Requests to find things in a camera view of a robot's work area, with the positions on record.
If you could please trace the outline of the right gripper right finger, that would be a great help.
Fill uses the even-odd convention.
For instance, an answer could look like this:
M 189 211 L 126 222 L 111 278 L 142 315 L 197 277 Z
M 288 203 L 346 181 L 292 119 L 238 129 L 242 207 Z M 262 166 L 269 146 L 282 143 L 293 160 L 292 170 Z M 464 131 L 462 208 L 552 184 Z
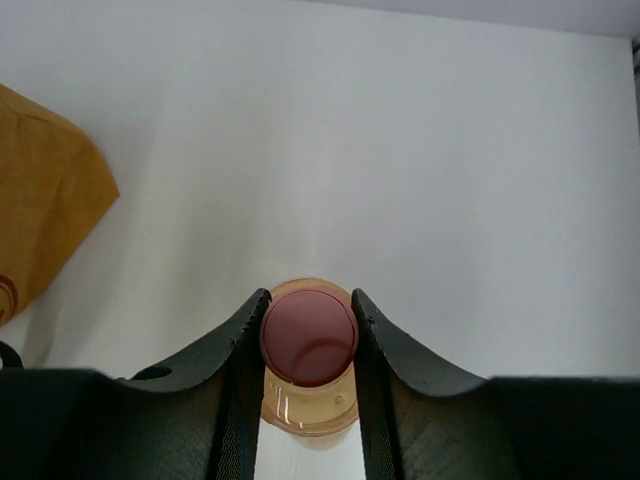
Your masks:
M 369 479 L 492 479 L 495 416 L 482 378 L 391 322 L 361 289 L 355 381 Z

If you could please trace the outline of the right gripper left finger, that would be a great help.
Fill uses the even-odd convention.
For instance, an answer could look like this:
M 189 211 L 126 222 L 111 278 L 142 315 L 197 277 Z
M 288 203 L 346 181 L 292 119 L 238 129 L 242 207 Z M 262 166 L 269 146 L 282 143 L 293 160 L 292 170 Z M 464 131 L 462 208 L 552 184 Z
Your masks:
M 258 347 L 270 293 L 123 381 L 132 394 L 120 479 L 250 479 L 265 366 Z

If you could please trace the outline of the orange bottle pink cap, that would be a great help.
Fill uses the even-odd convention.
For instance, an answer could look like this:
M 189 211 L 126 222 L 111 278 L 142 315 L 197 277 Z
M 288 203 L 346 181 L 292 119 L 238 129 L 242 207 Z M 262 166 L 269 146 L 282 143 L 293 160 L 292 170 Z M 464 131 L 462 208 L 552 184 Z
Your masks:
M 270 295 L 259 331 L 262 418 L 299 438 L 342 434 L 359 416 L 351 295 L 319 278 L 284 282 Z

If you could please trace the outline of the tan canvas tote bag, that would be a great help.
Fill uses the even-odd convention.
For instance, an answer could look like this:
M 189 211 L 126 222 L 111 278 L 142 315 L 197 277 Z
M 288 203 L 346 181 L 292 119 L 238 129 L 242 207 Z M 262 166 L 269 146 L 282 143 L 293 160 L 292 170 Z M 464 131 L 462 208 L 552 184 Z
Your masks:
M 34 304 L 119 197 L 78 126 L 1 89 L 1 322 Z

